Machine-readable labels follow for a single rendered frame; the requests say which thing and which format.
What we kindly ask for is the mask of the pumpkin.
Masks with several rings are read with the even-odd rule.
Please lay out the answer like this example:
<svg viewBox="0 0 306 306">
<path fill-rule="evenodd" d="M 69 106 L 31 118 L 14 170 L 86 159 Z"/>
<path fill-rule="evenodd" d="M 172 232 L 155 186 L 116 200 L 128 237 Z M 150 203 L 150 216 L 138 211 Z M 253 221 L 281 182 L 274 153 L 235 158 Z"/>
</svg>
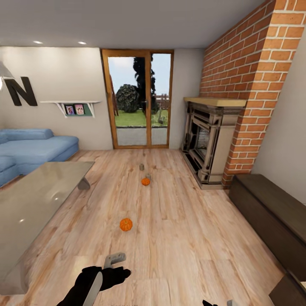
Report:
<svg viewBox="0 0 306 306">
<path fill-rule="evenodd" d="M 133 226 L 132 220 L 125 218 L 120 222 L 120 228 L 124 231 L 128 231 Z"/>
<path fill-rule="evenodd" d="M 144 186 L 147 186 L 147 185 L 150 184 L 150 180 L 149 180 L 148 178 L 144 178 L 144 179 L 142 180 L 142 184 L 143 184 Z"/>
</svg>

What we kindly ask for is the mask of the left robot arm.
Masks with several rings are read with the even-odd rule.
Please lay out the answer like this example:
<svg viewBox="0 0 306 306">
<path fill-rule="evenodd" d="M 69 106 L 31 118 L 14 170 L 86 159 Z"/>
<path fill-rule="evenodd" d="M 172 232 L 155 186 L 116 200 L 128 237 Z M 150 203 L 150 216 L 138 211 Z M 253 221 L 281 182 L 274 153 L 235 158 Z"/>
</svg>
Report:
<svg viewBox="0 0 306 306">
<path fill-rule="evenodd" d="M 101 266 L 84 268 L 77 277 L 75 286 L 57 306 L 93 306 L 100 291 L 123 283 L 130 276 L 130 270 L 123 269 L 123 266 L 113 269 L 113 264 L 125 261 L 126 258 L 125 253 L 119 252 L 106 257 L 104 270 Z"/>
</svg>

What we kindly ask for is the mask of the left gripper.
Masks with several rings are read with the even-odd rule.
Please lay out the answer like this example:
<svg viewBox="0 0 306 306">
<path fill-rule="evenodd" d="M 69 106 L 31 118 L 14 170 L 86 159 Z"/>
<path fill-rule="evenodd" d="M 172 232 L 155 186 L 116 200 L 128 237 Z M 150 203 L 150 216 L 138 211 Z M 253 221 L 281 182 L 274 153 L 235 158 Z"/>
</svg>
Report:
<svg viewBox="0 0 306 306">
<path fill-rule="evenodd" d="M 108 285 L 105 289 L 109 289 L 115 284 L 123 283 L 124 280 L 130 276 L 131 272 L 129 269 L 123 269 L 123 266 L 117 268 L 107 268 L 109 280 Z"/>
</svg>

